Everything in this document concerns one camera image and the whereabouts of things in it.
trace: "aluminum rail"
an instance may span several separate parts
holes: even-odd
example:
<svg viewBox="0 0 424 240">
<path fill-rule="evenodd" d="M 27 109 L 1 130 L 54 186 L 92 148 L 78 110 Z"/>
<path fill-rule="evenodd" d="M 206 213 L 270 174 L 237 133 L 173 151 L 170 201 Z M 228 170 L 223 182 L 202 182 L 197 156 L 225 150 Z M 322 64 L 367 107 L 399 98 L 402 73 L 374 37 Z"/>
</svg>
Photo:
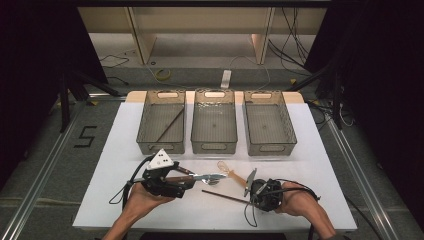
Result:
<svg viewBox="0 0 424 240">
<path fill-rule="evenodd" d="M 72 133 L 75 122 L 84 107 L 85 102 L 78 102 L 75 105 L 75 109 L 71 115 L 71 121 L 68 127 L 63 133 L 59 135 L 58 139 L 56 140 L 44 165 L 42 166 L 37 177 L 34 179 L 31 188 L 28 190 L 26 196 L 22 200 L 20 206 L 7 225 L 5 232 L 2 234 L 2 240 L 18 239 L 26 221 L 29 218 L 29 215 L 35 206 L 35 203 L 37 202 L 38 197 L 43 191 L 44 186 L 46 185 L 46 182 L 48 181 L 49 176 L 66 145 L 66 142 L 69 139 L 70 134 Z"/>
<path fill-rule="evenodd" d="M 370 210 L 375 220 L 375 223 L 380 231 L 381 237 L 387 240 L 399 239 L 395 229 L 393 228 L 389 216 L 384 210 L 383 205 L 379 201 L 364 171 L 362 170 L 358 159 L 353 153 L 352 148 L 350 147 L 349 142 L 347 141 L 343 131 L 337 128 L 333 120 L 330 120 L 328 124 L 338 146 L 340 147 L 340 150 L 343 153 L 343 156 L 349 166 L 353 178 L 358 184 L 359 190 L 361 191 L 362 196 L 364 197 L 365 203 L 367 204 L 368 209 Z"/>
</svg>

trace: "translucent storage bin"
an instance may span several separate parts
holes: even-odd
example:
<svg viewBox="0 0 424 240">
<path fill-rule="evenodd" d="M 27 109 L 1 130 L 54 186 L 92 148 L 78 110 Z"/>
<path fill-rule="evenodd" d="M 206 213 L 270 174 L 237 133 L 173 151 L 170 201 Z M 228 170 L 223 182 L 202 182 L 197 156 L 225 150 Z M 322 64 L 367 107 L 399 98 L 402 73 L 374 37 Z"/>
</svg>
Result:
<svg viewBox="0 0 424 240">
<path fill-rule="evenodd" d="M 297 139 L 281 91 L 245 91 L 243 112 L 250 156 L 291 154 Z"/>
<path fill-rule="evenodd" d="M 163 148 L 183 154 L 185 135 L 185 91 L 148 91 L 137 135 L 144 155 Z"/>
<path fill-rule="evenodd" d="M 234 92 L 196 90 L 191 143 L 195 154 L 234 154 L 237 123 Z"/>
</svg>

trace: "white table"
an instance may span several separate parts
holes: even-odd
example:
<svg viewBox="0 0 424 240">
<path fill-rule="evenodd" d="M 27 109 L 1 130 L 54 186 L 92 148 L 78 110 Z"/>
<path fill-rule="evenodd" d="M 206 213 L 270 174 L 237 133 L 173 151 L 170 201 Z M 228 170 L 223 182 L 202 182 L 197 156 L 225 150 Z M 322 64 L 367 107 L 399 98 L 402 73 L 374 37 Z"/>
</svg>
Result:
<svg viewBox="0 0 424 240">
<path fill-rule="evenodd" d="M 186 153 L 170 155 L 180 166 L 196 173 L 219 172 L 217 162 L 224 160 L 235 172 L 247 178 L 257 168 L 256 178 L 285 178 L 309 186 L 326 209 L 339 232 L 356 230 L 356 224 L 343 197 L 323 143 L 307 104 L 289 103 L 288 111 L 298 140 L 290 156 L 250 157 L 247 155 L 242 105 L 236 103 L 238 143 L 234 155 L 195 155 L 190 135 L 193 113 L 192 95 L 187 96 Z M 121 212 L 122 204 L 109 200 L 124 186 L 139 163 L 146 157 L 136 143 L 143 103 L 122 103 L 113 123 L 103 153 L 82 201 L 73 226 L 83 229 L 109 228 Z M 133 225 L 145 231 L 185 232 L 289 232 L 306 231 L 310 224 L 303 217 L 262 212 L 256 209 L 258 227 L 245 220 L 245 205 L 203 193 L 209 190 L 239 199 L 244 189 L 232 179 L 223 179 L 214 186 L 197 182 L 182 199 L 161 205 Z M 252 209 L 247 211 L 252 221 Z"/>
</svg>

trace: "human hand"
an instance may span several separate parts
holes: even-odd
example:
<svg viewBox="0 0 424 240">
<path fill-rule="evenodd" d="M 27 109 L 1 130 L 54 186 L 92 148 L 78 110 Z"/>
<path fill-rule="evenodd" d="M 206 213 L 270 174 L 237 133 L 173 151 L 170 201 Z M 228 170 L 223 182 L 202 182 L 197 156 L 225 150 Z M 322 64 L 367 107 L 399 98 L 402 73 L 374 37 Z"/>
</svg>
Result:
<svg viewBox="0 0 424 240">
<path fill-rule="evenodd" d="M 285 189 L 302 188 L 303 186 L 292 182 L 284 182 L 282 187 Z M 314 226 L 321 239 L 327 239 L 336 235 L 336 231 L 324 208 L 306 191 L 294 190 L 284 192 L 281 205 L 275 209 L 275 212 L 305 217 Z"/>
<path fill-rule="evenodd" d="M 135 183 L 124 210 L 103 239 L 122 239 L 131 226 L 140 218 L 146 216 L 155 207 L 174 199 L 171 197 L 154 196 L 147 192 L 141 183 Z"/>
</svg>

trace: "wire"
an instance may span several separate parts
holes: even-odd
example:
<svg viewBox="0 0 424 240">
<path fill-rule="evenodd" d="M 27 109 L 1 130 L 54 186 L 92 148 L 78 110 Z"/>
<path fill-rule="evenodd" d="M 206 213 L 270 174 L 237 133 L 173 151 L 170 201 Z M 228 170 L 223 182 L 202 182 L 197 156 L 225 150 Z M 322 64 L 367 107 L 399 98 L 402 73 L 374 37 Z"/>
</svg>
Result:
<svg viewBox="0 0 424 240">
<path fill-rule="evenodd" d="M 252 226 L 252 227 L 257 227 L 258 226 L 258 223 L 256 222 L 256 217 L 255 217 L 255 200 L 257 201 L 258 199 L 257 199 L 257 197 L 254 195 L 254 196 L 251 196 L 250 197 L 250 201 L 249 201 L 249 203 L 247 203 L 246 204 L 246 206 L 244 207 L 244 218 L 246 219 L 246 221 L 247 221 L 247 223 L 250 225 L 250 226 Z M 252 224 L 250 221 L 249 221 L 249 219 L 247 218 L 247 207 L 249 206 L 249 205 L 252 205 L 252 216 L 253 216 L 253 222 L 254 222 L 254 224 Z"/>
<path fill-rule="evenodd" d="M 159 80 L 156 78 L 156 74 L 152 71 L 152 69 L 150 67 L 148 67 L 147 65 L 144 66 L 145 68 L 147 68 L 147 70 L 149 70 L 149 72 L 152 74 L 153 79 L 155 79 L 155 81 L 159 84 L 162 85 L 168 85 L 168 86 L 174 86 L 174 87 L 180 87 L 180 88 L 184 88 L 184 89 L 197 89 L 197 88 L 203 88 L 201 86 L 184 86 L 184 85 L 180 85 L 180 84 L 173 84 L 173 83 L 168 83 L 168 82 L 164 82 L 163 80 Z"/>
<path fill-rule="evenodd" d="M 309 232 L 308 232 L 308 240 L 312 240 L 313 237 L 314 237 L 314 225 L 311 224 L 311 226 L 309 227 Z"/>
<path fill-rule="evenodd" d="M 128 49 L 128 50 L 125 50 L 125 51 L 122 51 L 122 52 L 120 52 L 120 53 L 118 53 L 118 54 L 115 54 L 115 56 L 119 56 L 119 55 L 121 55 L 121 54 L 127 55 L 127 52 L 132 52 L 132 51 L 134 51 L 134 53 L 135 53 L 135 48 Z"/>
<path fill-rule="evenodd" d="M 331 119 L 332 119 L 332 118 L 331 118 L 330 116 L 328 116 L 327 121 L 325 121 L 325 123 L 323 123 L 323 124 L 321 125 L 321 127 L 319 127 L 319 128 L 318 128 L 318 132 L 319 132 L 319 131 L 321 131 L 321 129 L 322 129 L 325 125 L 327 125 L 327 123 L 328 123 Z"/>
<path fill-rule="evenodd" d="M 135 176 L 137 176 L 137 173 L 140 171 L 140 169 L 141 169 L 141 167 L 147 162 L 147 161 L 151 161 L 152 159 L 153 159 L 153 157 L 154 157 L 155 155 L 152 155 L 152 156 L 149 156 L 149 157 L 146 157 L 139 165 L 138 165 L 138 167 L 136 168 L 136 170 L 134 171 L 134 173 L 133 173 L 133 175 L 131 176 L 131 179 L 129 180 L 129 181 L 127 181 L 127 183 L 124 185 L 124 187 L 122 187 L 121 188 L 121 190 L 119 190 L 119 192 L 117 193 L 117 194 L 115 194 L 115 196 L 113 196 L 110 200 L 109 200 L 109 204 L 118 204 L 118 203 L 120 203 L 122 200 L 124 200 L 124 202 L 126 202 L 126 199 L 124 199 L 124 196 L 125 196 L 125 191 L 126 191 L 126 188 L 128 188 L 128 186 L 129 186 L 129 189 L 131 188 L 131 186 L 132 186 L 132 184 L 134 183 L 134 179 L 135 179 Z M 124 192 L 123 194 L 122 194 L 122 196 L 121 196 L 121 198 L 119 199 L 119 201 L 118 202 L 112 202 L 113 201 L 113 199 L 115 199 L 118 195 L 119 195 L 119 193 L 121 193 L 121 192 Z"/>
<path fill-rule="evenodd" d="M 122 83 L 124 83 L 125 85 L 130 85 L 130 83 L 129 82 L 127 82 L 127 81 L 124 81 L 124 80 L 122 80 L 122 79 L 120 79 L 119 77 L 107 77 L 107 78 L 112 78 L 112 79 L 117 79 L 117 80 L 119 80 L 119 81 L 121 81 Z"/>
<path fill-rule="evenodd" d="M 326 111 L 324 109 L 322 109 L 320 106 L 318 106 L 317 104 L 315 104 L 313 101 L 306 101 L 306 104 L 309 106 L 309 108 L 311 109 L 317 109 L 323 116 L 323 120 L 319 121 L 319 122 L 315 122 L 315 124 L 321 124 L 325 122 L 325 115 L 326 115 Z"/>
<path fill-rule="evenodd" d="M 298 51 L 299 57 L 300 57 L 301 61 L 304 63 L 303 58 L 305 58 L 305 60 L 306 60 L 307 56 L 305 56 L 305 55 L 308 54 L 308 51 L 303 47 L 303 44 L 300 42 L 300 39 L 299 39 L 299 37 L 297 35 L 297 15 L 299 13 L 299 9 L 298 8 L 294 8 L 293 9 L 293 24 L 292 24 L 291 27 L 290 27 L 289 20 L 287 19 L 287 15 L 286 15 L 286 13 L 284 11 L 284 8 L 281 8 L 281 10 L 282 10 L 283 15 L 284 15 L 284 18 L 286 20 L 287 26 L 288 26 L 288 28 L 290 30 L 289 37 L 290 37 L 290 35 L 293 36 L 293 39 L 296 42 L 296 47 L 297 47 L 297 51 Z"/>
<path fill-rule="evenodd" d="M 292 57 L 290 57 L 289 55 L 287 55 L 285 52 L 284 52 L 284 48 L 285 48 L 285 45 L 286 45 L 286 43 L 287 43 L 287 41 L 286 41 L 286 43 L 284 43 L 284 46 L 282 47 L 282 49 L 280 50 L 271 40 L 268 40 L 269 41 L 269 43 L 271 44 L 271 45 L 268 45 L 268 47 L 270 48 L 270 50 L 276 55 L 276 56 L 278 56 L 279 58 L 280 58 L 280 60 L 281 60 L 281 66 L 283 66 L 283 68 L 285 69 L 285 70 L 287 70 L 287 71 L 289 71 L 289 72 L 292 72 L 292 73 L 295 73 L 295 74 L 298 74 L 298 75 L 302 75 L 302 76 L 307 76 L 307 77 L 309 77 L 309 76 L 311 76 L 310 74 L 303 74 L 303 73 L 299 73 L 299 72 L 295 72 L 295 71 L 293 71 L 293 70 L 290 70 L 290 69 L 288 69 L 285 65 L 284 65 L 284 63 L 283 63 L 283 61 L 286 61 L 286 62 L 289 62 L 289 63 L 293 63 L 293 64 L 296 64 L 296 65 L 298 65 L 299 67 L 301 67 L 301 68 L 303 68 L 304 70 L 306 70 L 305 69 L 305 67 L 301 64 L 301 63 L 299 63 L 299 62 L 297 62 L 295 59 L 293 59 Z"/>
<path fill-rule="evenodd" d="M 246 57 L 246 56 L 237 56 L 237 57 L 234 57 L 233 59 L 231 59 L 230 64 L 229 64 L 229 66 L 228 66 L 228 70 L 231 70 L 231 65 L 233 64 L 234 60 L 236 60 L 237 58 L 246 58 L 246 59 L 247 59 L 247 60 L 249 60 L 251 63 L 253 63 L 253 64 L 257 65 L 257 64 L 256 64 L 256 62 L 252 61 L 250 58 L 248 58 L 248 57 Z M 260 65 L 260 66 L 261 66 L 263 69 L 265 69 L 265 71 L 266 71 L 266 75 L 268 76 L 268 82 L 267 82 L 267 83 L 265 83 L 264 85 L 262 85 L 261 87 L 257 88 L 256 90 L 261 90 L 262 88 L 264 88 L 264 87 L 268 86 L 268 85 L 271 83 L 271 77 L 269 76 L 268 69 L 267 69 L 265 66 L 263 66 L 263 65 Z"/>
<path fill-rule="evenodd" d="M 107 55 L 106 57 L 99 59 L 99 61 L 101 62 L 101 61 L 103 61 L 103 60 L 105 60 L 106 58 L 109 58 L 109 57 L 118 58 L 118 59 L 121 59 L 121 60 L 124 60 L 124 61 L 123 61 L 123 62 L 121 62 L 121 63 L 117 63 L 117 64 L 115 64 L 115 65 L 113 65 L 113 66 L 102 66 L 102 67 L 105 67 L 105 68 L 114 68 L 114 67 L 116 67 L 116 66 L 122 65 L 122 64 L 124 64 L 124 63 L 126 63 L 126 62 L 130 61 L 130 59 L 129 59 L 129 58 L 118 57 L 118 56 L 115 56 L 115 55 Z"/>
<path fill-rule="evenodd" d="M 343 108 L 343 105 L 341 105 L 341 106 L 340 106 L 340 110 L 339 110 L 340 119 L 342 120 L 342 122 L 343 122 L 346 126 L 348 126 L 348 127 L 353 126 L 353 124 L 355 123 L 355 119 L 354 119 L 354 118 L 352 118 L 351 123 L 347 123 L 347 122 L 344 120 L 344 117 L 342 116 L 342 108 Z"/>
<path fill-rule="evenodd" d="M 380 240 L 383 240 L 380 233 L 377 231 L 377 229 L 375 229 L 374 225 L 372 225 L 371 221 L 367 218 L 367 216 L 365 216 L 365 214 L 361 210 L 359 210 L 359 208 L 353 203 L 353 201 L 350 200 L 345 194 L 343 194 L 343 196 L 345 197 L 346 201 L 348 201 L 356 209 L 356 211 L 358 211 L 358 213 L 362 216 L 362 218 L 364 218 L 364 220 L 368 223 L 368 225 L 377 235 L 377 238 Z"/>
<path fill-rule="evenodd" d="M 270 191 L 270 192 L 267 192 L 267 193 L 264 193 L 264 194 L 261 194 L 261 196 L 266 196 L 266 195 L 271 195 L 271 194 L 275 194 L 275 193 L 285 193 L 285 192 L 291 192 L 291 191 L 304 191 L 304 192 L 307 192 L 307 193 L 309 193 L 309 194 L 311 194 L 311 196 L 316 200 L 316 201 L 318 201 L 319 199 L 320 199 L 320 197 L 318 197 L 315 193 L 314 193 L 314 191 L 312 191 L 312 189 L 310 189 L 310 188 L 308 188 L 308 187 L 304 187 L 304 188 L 298 188 L 298 187 L 295 187 L 295 188 L 283 188 L 283 189 L 281 189 L 281 190 L 276 190 L 276 191 Z"/>
</svg>

